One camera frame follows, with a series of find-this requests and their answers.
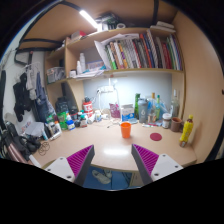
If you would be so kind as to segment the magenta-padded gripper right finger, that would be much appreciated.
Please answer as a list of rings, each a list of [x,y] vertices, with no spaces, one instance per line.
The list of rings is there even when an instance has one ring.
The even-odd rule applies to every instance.
[[[158,155],[137,144],[132,145],[131,154],[138,167],[144,185],[182,169],[182,166],[167,154]]]

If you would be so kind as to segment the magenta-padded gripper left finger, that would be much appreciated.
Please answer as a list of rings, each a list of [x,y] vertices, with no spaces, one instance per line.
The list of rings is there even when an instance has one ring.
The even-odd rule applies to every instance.
[[[90,145],[67,158],[59,157],[46,168],[46,171],[82,186],[94,155],[94,146]]]

